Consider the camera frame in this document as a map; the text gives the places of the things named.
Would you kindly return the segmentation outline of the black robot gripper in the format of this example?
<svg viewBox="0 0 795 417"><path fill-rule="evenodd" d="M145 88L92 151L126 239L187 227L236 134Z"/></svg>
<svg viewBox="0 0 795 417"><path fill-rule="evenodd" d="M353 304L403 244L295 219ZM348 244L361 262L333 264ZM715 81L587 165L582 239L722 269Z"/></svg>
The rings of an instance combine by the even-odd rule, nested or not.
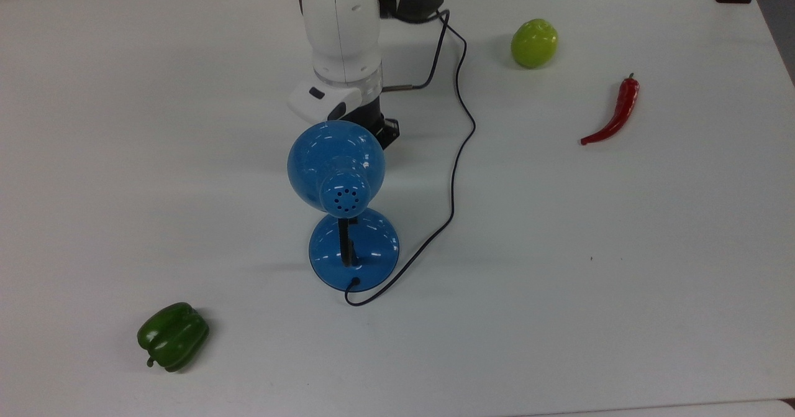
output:
<svg viewBox="0 0 795 417"><path fill-rule="evenodd" d="M372 134L383 150L400 136L399 123L381 111L380 92L361 89L361 105L357 108L357 123Z"/></svg>

